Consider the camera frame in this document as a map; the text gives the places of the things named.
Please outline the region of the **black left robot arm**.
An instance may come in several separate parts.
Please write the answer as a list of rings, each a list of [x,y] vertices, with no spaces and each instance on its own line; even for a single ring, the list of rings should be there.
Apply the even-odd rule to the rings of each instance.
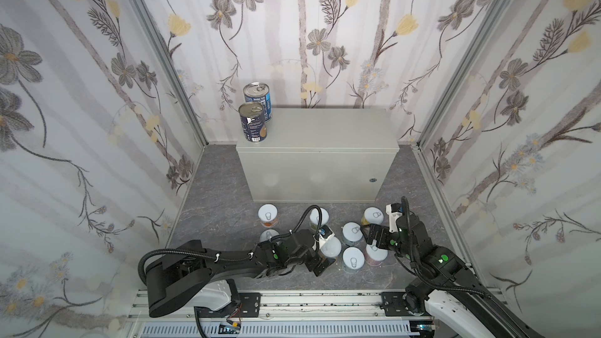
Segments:
[[[138,273],[147,288],[149,316],[159,318],[184,307],[212,282],[287,275],[299,265],[320,276],[334,263],[319,254],[316,235],[302,229],[250,250],[211,250],[198,239],[175,249],[152,250],[139,260]]]

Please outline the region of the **blue labelled tall can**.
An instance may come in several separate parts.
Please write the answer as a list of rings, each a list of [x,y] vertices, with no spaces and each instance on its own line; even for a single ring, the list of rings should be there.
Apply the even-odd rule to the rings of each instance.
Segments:
[[[266,121],[272,119],[270,88],[263,82],[252,82],[243,88],[246,103],[261,103]]]

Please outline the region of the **white lid yellow-orange can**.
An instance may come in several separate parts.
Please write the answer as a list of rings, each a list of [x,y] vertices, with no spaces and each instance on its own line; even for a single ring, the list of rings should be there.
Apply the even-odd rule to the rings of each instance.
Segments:
[[[339,258],[342,251],[342,243],[336,237],[330,237],[319,250],[319,254],[322,258],[327,260],[335,260]]]

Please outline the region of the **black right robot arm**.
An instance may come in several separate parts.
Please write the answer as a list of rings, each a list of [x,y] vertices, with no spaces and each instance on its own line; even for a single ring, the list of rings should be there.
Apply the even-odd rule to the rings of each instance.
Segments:
[[[488,290],[452,250],[433,244],[408,201],[393,203],[390,225],[364,225],[366,243],[409,261],[415,279],[402,307],[440,319],[462,337],[540,337]]]

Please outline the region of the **dark labelled tall can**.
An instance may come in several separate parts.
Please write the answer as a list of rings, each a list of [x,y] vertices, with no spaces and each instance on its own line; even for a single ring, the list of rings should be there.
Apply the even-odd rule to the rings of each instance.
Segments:
[[[239,117],[245,138],[249,142],[262,142],[267,137],[265,111],[261,103],[248,102],[239,107]]]

